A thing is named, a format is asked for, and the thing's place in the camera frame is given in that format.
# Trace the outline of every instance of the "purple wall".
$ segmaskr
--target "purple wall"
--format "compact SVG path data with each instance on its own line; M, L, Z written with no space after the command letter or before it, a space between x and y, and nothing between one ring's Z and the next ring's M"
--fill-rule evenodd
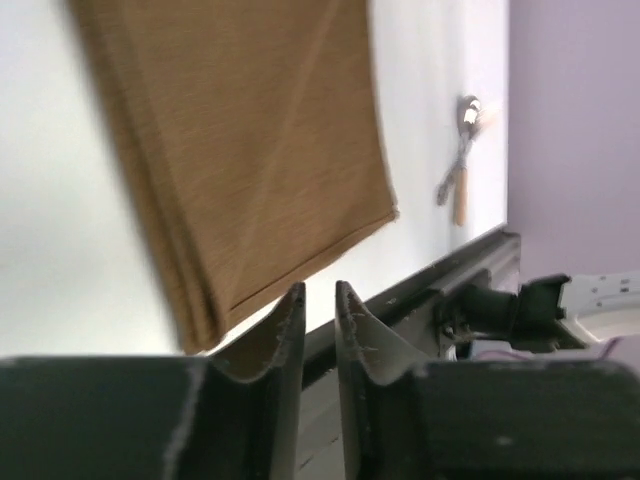
M522 280L640 269L640 0L511 2Z

